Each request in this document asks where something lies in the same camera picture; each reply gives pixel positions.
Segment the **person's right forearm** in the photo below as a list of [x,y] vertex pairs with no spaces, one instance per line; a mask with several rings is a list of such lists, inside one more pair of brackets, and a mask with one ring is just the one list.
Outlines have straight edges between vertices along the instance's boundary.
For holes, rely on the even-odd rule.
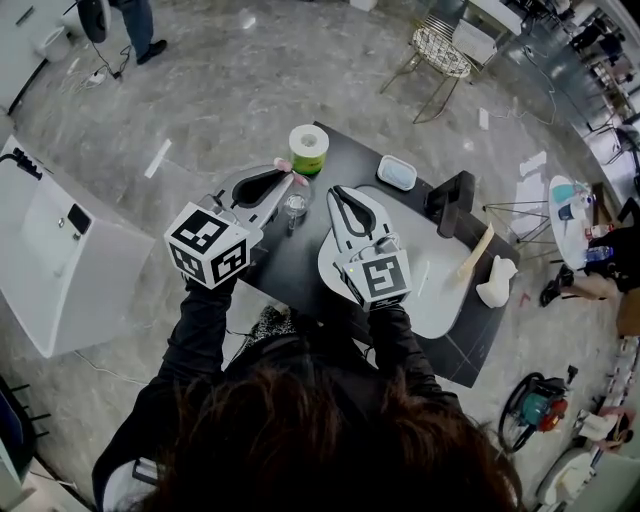
[[400,305],[370,312],[368,324],[380,372],[390,378],[402,377],[410,395],[435,398],[442,394],[409,315]]

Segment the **black sink faucet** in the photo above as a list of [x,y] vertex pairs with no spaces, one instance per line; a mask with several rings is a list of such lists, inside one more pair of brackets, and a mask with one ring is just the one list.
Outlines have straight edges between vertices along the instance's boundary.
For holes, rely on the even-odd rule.
[[431,190],[424,201],[426,217],[437,225],[437,234],[445,239],[453,237],[458,214],[470,213],[475,195],[475,176],[462,170],[440,186]]

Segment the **white folded towel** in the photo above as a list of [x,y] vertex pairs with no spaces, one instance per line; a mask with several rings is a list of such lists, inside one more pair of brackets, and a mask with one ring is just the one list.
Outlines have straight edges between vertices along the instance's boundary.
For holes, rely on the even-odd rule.
[[517,272],[518,269],[511,259],[496,255],[489,280],[476,286],[480,300],[489,308],[503,307],[510,296],[510,281]]

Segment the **black bathtub panel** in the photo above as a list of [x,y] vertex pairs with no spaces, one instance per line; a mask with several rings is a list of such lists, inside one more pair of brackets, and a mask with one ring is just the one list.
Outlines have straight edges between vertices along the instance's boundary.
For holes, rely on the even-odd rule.
[[80,236],[87,233],[92,223],[89,215],[77,203],[71,206],[67,219]]

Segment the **black bathtub faucet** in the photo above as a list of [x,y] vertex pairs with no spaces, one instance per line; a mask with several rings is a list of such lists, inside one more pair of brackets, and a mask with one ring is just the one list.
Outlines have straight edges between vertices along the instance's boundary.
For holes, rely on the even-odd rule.
[[43,174],[38,171],[37,166],[29,159],[24,151],[19,148],[14,148],[11,153],[4,153],[0,155],[0,163],[5,160],[13,161],[19,169],[35,178],[37,181],[40,181],[43,177]]

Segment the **white bathtub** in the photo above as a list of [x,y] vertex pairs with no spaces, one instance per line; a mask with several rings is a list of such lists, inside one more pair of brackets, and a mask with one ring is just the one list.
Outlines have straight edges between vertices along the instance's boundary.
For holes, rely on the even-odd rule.
[[[0,163],[0,293],[45,358],[107,342],[155,241],[15,136],[0,155],[14,148],[43,177]],[[92,220],[83,236],[67,219],[74,203]]]

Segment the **white sink basin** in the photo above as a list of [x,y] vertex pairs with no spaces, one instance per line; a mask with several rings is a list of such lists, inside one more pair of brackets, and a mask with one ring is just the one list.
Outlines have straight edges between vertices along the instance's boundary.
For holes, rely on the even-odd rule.
[[412,290],[403,307],[414,332],[426,339],[444,336],[453,328],[473,286],[472,274],[458,276],[471,250],[455,237],[440,237],[436,224],[382,190],[364,185],[356,191],[385,208],[389,230],[398,235],[400,247],[407,251]]

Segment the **clear glass cup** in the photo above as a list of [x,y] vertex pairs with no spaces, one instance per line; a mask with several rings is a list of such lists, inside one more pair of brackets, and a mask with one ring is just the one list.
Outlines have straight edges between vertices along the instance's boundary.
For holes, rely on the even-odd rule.
[[288,230],[293,232],[296,227],[304,220],[313,202],[313,194],[307,192],[291,193],[284,202],[284,210],[287,213]]

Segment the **dark vanity cabinet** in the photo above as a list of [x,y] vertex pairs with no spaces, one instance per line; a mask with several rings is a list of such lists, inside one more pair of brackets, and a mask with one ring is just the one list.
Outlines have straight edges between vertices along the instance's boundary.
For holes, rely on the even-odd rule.
[[[436,233],[424,202],[432,187],[418,180],[409,192],[382,183],[375,175],[381,154],[352,138],[325,126],[329,150],[323,170],[313,177],[315,200],[302,222],[290,231],[286,214],[267,225],[262,248],[254,251],[255,265],[244,276],[247,284],[292,309],[322,323],[343,329],[348,336],[370,344],[368,323],[361,308],[324,284],[318,269],[322,244],[331,223],[326,193],[333,185],[366,187],[400,208],[393,225],[408,228],[403,244],[425,242],[443,247],[446,239]],[[519,253],[500,236],[494,236],[474,268],[468,291],[453,324],[441,335],[418,334],[419,345],[435,373],[449,381],[472,387],[494,342],[505,310],[489,308],[475,288],[490,276],[495,256],[518,262]]]

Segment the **light wooden comb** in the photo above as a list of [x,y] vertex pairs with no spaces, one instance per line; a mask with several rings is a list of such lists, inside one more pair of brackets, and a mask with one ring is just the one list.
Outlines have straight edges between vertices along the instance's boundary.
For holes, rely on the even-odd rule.
[[471,278],[475,266],[477,265],[483,253],[488,248],[494,235],[495,235],[494,227],[492,224],[489,224],[484,234],[480,238],[479,242],[471,251],[470,255],[466,258],[463,264],[458,268],[456,272],[456,277],[460,282],[466,281],[467,279]]

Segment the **white paper strip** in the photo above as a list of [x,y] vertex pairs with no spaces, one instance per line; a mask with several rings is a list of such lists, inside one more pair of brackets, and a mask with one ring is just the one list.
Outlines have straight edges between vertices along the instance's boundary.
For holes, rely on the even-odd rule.
[[171,145],[172,145],[172,141],[170,139],[166,139],[162,143],[161,147],[159,148],[159,150],[151,160],[150,164],[147,166],[146,170],[144,171],[145,178],[151,179],[155,175],[160,164],[164,160],[168,150],[171,148]]

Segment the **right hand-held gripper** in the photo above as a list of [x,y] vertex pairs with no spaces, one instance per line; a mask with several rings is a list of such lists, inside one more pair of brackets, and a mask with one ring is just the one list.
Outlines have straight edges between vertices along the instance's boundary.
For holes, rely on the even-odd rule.
[[363,311],[401,304],[412,290],[408,254],[400,247],[399,235],[392,232],[384,206],[343,185],[328,190],[327,205],[340,252],[362,247],[369,236],[382,236],[341,256],[341,280],[357,304]]

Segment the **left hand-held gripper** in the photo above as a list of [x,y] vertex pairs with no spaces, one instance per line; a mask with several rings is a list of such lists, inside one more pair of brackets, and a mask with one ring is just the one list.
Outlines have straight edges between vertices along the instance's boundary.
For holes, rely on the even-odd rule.
[[190,202],[164,234],[173,266],[214,289],[250,264],[251,249],[277,214],[293,175],[274,166],[251,167],[226,178],[214,197],[232,209]]

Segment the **teal and red vacuum cleaner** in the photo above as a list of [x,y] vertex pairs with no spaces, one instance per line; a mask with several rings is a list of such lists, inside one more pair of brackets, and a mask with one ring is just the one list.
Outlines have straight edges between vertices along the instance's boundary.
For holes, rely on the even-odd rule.
[[507,453],[521,450],[530,438],[552,431],[565,417],[571,384],[578,373],[572,365],[567,378],[527,374],[510,394],[498,422],[498,439]]

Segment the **person's black top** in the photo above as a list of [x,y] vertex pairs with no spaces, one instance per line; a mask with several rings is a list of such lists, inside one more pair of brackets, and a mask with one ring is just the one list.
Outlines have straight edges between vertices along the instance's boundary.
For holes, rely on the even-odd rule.
[[[116,480],[132,468],[135,460],[153,459],[162,444],[175,438],[177,391],[189,385],[195,385],[198,391],[207,391],[219,384],[238,381],[259,367],[283,370],[306,380],[325,370],[347,396],[347,409],[351,413],[362,410],[367,403],[357,397],[357,390],[367,383],[379,384],[393,379],[380,372],[376,364],[367,363],[350,338],[324,327],[300,329],[296,334],[262,340],[246,348],[228,366],[222,364],[222,372],[214,380],[169,380],[157,374],[140,391],[132,412],[93,468],[93,493],[98,511],[113,508],[125,496],[124,491],[117,490]],[[454,411],[461,409],[457,395],[443,389],[441,395],[425,399]]]

